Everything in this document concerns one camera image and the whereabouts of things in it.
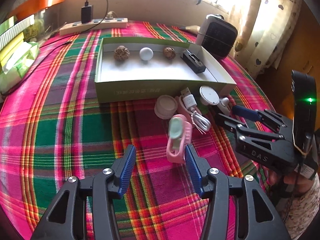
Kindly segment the patterned sleeve forearm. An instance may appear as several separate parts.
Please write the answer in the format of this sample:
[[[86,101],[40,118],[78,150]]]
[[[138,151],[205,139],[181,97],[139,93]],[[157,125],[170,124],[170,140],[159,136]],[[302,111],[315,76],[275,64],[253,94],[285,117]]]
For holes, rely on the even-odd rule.
[[[301,197],[293,198],[285,226],[291,239],[299,239],[315,218],[319,210],[319,178],[315,176],[313,186]]]

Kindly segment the right hand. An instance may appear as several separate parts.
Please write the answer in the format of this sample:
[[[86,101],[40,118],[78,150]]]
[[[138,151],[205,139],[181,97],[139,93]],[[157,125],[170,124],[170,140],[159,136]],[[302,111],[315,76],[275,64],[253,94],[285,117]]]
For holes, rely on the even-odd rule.
[[[303,195],[307,193],[313,186],[314,180],[306,179],[304,176],[299,175],[293,171],[291,174],[286,175],[283,178],[283,182],[288,185],[294,185],[296,178],[298,178],[296,183],[296,194]],[[281,181],[281,176],[272,170],[268,170],[268,179],[271,185],[274,185]]]

